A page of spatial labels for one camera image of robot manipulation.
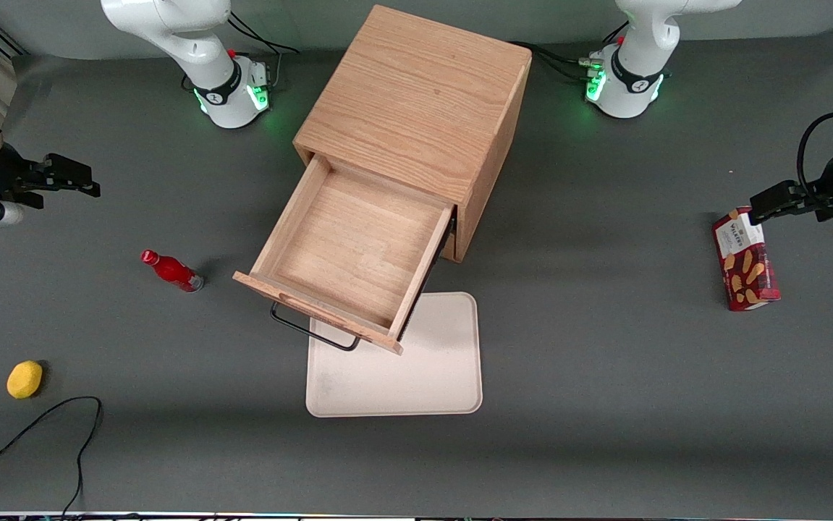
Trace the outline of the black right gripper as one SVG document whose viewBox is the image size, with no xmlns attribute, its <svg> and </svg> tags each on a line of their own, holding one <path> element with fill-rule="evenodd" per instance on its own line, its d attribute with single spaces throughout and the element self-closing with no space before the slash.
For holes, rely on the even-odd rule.
<svg viewBox="0 0 833 521">
<path fill-rule="evenodd" d="M 56 180 L 55 184 L 45 184 L 43 170 Z M 73 182 L 92 182 L 89 185 L 76 185 Z M 101 185 L 94 182 L 92 169 L 85 163 L 73 161 L 59 154 L 48 154 L 43 164 L 23 158 L 12 146 L 0 148 L 0 201 L 23 205 L 33 210 L 43 210 L 43 196 L 35 191 L 81 192 L 89 197 L 101 197 Z"/>
</svg>

